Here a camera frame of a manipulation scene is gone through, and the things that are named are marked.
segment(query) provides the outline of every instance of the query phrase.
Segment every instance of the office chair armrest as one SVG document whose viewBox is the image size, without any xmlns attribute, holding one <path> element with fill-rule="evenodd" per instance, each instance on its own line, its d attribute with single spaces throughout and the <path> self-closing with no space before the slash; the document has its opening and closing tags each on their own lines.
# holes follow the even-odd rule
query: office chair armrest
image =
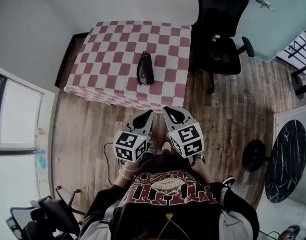
<svg viewBox="0 0 306 240">
<path fill-rule="evenodd" d="M 247 51 L 249 57 L 255 57 L 254 49 L 251 42 L 246 37 L 242 37 L 244 45 L 237 50 L 237 54 L 241 54 L 244 51 Z"/>
</svg>

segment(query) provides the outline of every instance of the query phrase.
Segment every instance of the window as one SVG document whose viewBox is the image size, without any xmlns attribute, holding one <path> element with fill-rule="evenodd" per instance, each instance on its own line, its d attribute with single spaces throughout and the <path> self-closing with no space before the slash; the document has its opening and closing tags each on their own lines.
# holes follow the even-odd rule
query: window
<svg viewBox="0 0 306 240">
<path fill-rule="evenodd" d="M 0 75 L 0 155 L 31 154 L 42 93 Z"/>
</svg>

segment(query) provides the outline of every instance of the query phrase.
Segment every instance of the wooden floor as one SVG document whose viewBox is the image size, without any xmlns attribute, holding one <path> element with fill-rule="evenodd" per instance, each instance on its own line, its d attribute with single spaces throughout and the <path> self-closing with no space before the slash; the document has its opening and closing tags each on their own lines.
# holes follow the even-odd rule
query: wooden floor
<svg viewBox="0 0 306 240">
<path fill-rule="evenodd" d="M 103 146 L 112 142 L 136 109 L 99 102 L 89 102 L 65 93 L 63 87 L 84 39 L 78 39 L 67 62 L 57 103 L 53 150 L 53 185 L 61 185 L 63 196 L 69 199 L 74 189 L 81 189 L 73 206 L 87 211 L 96 193 L 109 187 L 108 167 Z M 273 144 L 273 114 L 306 104 L 306 94 L 299 100 L 290 79 L 292 69 L 273 60 L 270 63 L 241 56 L 239 75 L 214 75 L 215 93 L 207 93 L 208 74 L 189 72 L 184 108 L 200 123 L 205 139 L 206 160 L 211 174 L 219 181 L 235 176 L 233 191 L 254 207 L 264 186 L 266 167 L 248 173 L 241 166 L 242 154 L 248 142 L 260 139 L 270 156 Z M 166 125 L 157 114 L 153 135 L 159 144 L 165 140 Z M 106 147 L 110 164 L 109 177 L 118 175 L 118 161 L 111 145 Z"/>
</svg>

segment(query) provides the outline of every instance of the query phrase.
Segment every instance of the white cube with marker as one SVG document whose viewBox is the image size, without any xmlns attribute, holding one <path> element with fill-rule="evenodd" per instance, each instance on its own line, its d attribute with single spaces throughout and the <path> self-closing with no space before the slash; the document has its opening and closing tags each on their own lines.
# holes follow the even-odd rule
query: white cube with marker
<svg viewBox="0 0 306 240">
<path fill-rule="evenodd" d="M 118 159 L 136 162 L 147 150 L 148 136 L 119 130 L 113 141 L 113 149 Z"/>
<path fill-rule="evenodd" d="M 204 151 L 204 137 L 198 122 L 183 128 L 171 131 L 168 136 L 173 148 L 187 158 Z"/>
</svg>

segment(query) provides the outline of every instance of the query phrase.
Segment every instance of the checkered tablecloth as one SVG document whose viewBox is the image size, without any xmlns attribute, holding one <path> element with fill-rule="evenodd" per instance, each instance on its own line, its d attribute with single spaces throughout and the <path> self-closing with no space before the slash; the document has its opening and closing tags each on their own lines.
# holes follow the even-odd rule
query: checkered tablecloth
<svg viewBox="0 0 306 240">
<path fill-rule="evenodd" d="M 182 107 L 191 26 L 150 21 L 98 22 L 89 32 L 68 78 L 66 92 L 88 101 L 153 109 Z M 137 65 L 151 54 L 154 83 L 139 85 Z"/>
</svg>

